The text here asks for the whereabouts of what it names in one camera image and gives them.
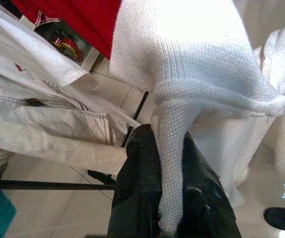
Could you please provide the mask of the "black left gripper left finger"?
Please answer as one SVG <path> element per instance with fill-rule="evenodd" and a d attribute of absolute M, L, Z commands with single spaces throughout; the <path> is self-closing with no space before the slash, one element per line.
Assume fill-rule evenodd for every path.
<path fill-rule="evenodd" d="M 116 179 L 107 237 L 156 238 L 160 233 L 161 168 L 150 124 L 132 132 L 126 153 Z"/>

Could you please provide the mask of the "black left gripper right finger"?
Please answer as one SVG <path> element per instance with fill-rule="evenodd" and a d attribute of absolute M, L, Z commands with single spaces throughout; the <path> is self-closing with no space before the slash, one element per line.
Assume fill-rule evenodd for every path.
<path fill-rule="evenodd" d="M 183 217 L 179 238 L 239 238 L 234 211 L 219 177 L 190 133 L 183 142 Z"/>

